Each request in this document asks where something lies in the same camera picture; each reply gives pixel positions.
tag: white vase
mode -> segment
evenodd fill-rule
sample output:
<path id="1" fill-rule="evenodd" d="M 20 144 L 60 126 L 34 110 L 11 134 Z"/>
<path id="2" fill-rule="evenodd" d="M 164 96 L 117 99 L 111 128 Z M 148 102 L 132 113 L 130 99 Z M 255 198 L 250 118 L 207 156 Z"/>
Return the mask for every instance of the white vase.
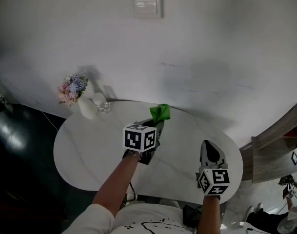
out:
<path id="1" fill-rule="evenodd" d="M 93 119 L 98 113 L 98 109 L 95 104 L 83 96 L 79 97 L 78 105 L 82 115 L 88 119 Z"/>

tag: floor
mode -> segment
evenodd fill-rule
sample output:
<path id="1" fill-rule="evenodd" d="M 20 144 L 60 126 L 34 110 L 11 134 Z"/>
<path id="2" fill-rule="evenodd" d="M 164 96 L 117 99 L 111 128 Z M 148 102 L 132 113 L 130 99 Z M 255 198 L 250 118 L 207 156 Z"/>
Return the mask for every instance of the floor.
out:
<path id="1" fill-rule="evenodd" d="M 54 202 L 65 208 L 68 221 L 62 222 L 50 233 L 61 233 L 91 203 L 96 192 L 83 191 L 67 184 L 58 174 L 54 159 L 53 146 L 57 130 L 65 119 L 22 105 L 9 105 L 0 114 L 0 143 L 2 148 L 15 159 L 15 162 L 4 164 L 4 179 L 16 185 L 17 190 L 35 203 L 39 197 L 44 202 Z M 259 184 L 243 181 L 237 193 L 222 205 L 222 228 L 227 233 L 235 233 L 240 226 L 250 205 L 255 207 L 263 202 L 264 209 L 277 213 L 285 204 L 282 199 L 283 187 L 278 180 Z M 149 203 L 158 203 L 158 198 L 142 197 Z M 284 207 L 280 213 L 287 211 Z"/>

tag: table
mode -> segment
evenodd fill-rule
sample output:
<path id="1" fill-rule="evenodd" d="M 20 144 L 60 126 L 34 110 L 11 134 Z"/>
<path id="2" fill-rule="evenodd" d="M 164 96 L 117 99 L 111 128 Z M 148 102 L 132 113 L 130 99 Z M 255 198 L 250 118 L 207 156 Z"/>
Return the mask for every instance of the table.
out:
<path id="1" fill-rule="evenodd" d="M 122 129 L 128 123 L 151 118 L 155 104 L 113 102 L 106 114 L 86 119 L 72 114 L 61 126 L 54 143 L 54 161 L 61 177 L 82 190 L 98 191 L 122 159 Z M 220 203 L 230 199 L 241 182 L 243 164 L 236 144 L 222 131 L 200 118 L 171 108 L 150 164 L 139 163 L 131 180 L 136 194 L 202 204 L 195 173 L 200 167 L 200 147 L 207 139 L 219 146 L 229 164 L 231 185 Z"/>

